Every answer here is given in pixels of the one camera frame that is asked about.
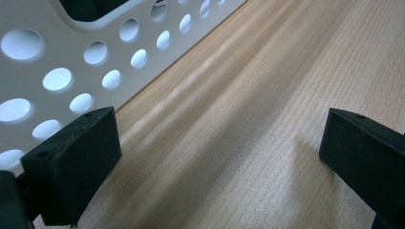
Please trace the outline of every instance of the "white plastic panel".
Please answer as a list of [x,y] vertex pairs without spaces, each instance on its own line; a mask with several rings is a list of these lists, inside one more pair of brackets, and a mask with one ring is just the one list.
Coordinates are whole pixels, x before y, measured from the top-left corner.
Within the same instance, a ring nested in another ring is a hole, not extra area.
[[245,0],[130,0],[95,22],[0,0],[0,170],[78,116],[118,108]]

